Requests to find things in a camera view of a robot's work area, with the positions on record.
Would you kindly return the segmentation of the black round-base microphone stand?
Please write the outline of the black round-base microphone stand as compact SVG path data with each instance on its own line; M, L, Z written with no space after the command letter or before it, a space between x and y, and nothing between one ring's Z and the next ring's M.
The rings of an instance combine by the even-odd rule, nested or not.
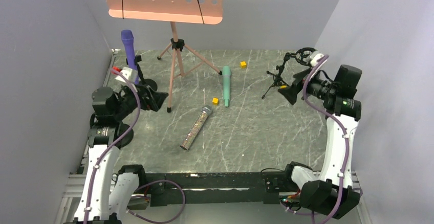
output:
M147 84L149 85L154 91L158 90L158 85L157 83L153 80L153 79L149 79L149 78L144 78L143 72L140 68L139 62L142 61L142 57L141 55L136 55L135 56L135 66L137 68L138 71L138 77L140 79L139 83L141 84Z

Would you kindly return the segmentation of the purple microphone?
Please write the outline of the purple microphone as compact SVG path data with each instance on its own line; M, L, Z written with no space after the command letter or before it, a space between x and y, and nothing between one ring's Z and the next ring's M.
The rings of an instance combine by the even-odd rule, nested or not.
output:
M122 30L121 40L124 45L128 67L138 71L138 65L136 62L136 54L134 49L134 36L132 31L128 29Z

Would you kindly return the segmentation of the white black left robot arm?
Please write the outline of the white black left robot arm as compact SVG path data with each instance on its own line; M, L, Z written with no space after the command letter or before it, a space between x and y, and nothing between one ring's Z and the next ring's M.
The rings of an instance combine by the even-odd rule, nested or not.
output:
M92 93L94 110L88 133L89 164L83 192L72 223L121 223L136 189L146 182L144 168L126 165L112 184L115 163L123 147L133 137L132 125L122 121L134 110L141 110L142 99L135 85L120 92L108 86Z

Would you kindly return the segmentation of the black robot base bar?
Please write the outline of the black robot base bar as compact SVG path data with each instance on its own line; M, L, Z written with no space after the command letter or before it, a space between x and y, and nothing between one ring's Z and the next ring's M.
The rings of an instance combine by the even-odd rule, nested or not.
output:
M218 173L147 173L135 195L152 207L175 204L279 204L298 186L281 170Z

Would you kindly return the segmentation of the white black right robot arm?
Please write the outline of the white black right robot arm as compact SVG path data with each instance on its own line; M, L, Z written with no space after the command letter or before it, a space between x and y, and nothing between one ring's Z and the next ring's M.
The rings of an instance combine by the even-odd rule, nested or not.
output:
M291 162L285 169L276 171L152 173L147 178L156 182L149 190L154 205L172 204L175 190L182 188L193 204L262 201L282 204L295 214L304 208L310 215L342 218L361 198L361 193L353 187L351 172L353 140L361 118L361 103L354 95L361 74L358 68L341 65L331 80L316 66L295 74L289 87L278 90L290 104L296 103L298 94L302 94L303 100L313 96L323 102L320 112L326 118L327 144L319 172Z

